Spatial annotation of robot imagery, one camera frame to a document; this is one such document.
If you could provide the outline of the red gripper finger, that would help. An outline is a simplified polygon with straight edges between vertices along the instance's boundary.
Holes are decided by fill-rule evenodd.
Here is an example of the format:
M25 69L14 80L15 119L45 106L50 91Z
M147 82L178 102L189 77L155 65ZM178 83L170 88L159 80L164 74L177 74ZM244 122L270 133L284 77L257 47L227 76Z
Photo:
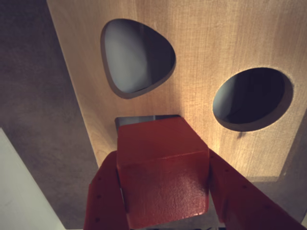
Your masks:
M128 230L117 172L117 152L107 155L89 184L85 230Z
M209 190L217 216L226 229L304 229L304 226L212 150L209 164Z

